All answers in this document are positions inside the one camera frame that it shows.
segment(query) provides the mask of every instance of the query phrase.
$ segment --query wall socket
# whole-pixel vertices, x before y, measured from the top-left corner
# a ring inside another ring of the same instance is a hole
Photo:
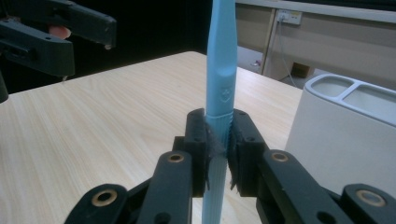
[[[291,11],[291,10],[286,10],[286,9],[280,9],[277,12],[277,21],[300,25],[302,16],[303,16],[303,12],[300,12],[300,11]]]

